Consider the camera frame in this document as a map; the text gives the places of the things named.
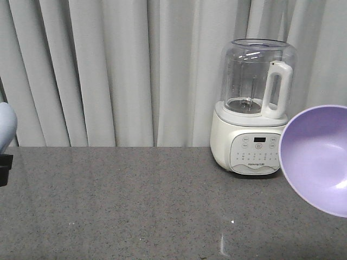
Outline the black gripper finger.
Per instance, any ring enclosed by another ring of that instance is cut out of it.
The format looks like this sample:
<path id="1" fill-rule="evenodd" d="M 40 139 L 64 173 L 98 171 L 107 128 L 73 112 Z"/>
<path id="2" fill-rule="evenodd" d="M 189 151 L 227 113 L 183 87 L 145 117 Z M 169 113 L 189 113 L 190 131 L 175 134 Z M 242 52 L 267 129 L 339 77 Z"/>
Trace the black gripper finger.
<path id="1" fill-rule="evenodd" d="M 9 171 L 12 168 L 13 155 L 1 154 L 0 156 L 0 187 L 8 184 Z"/>

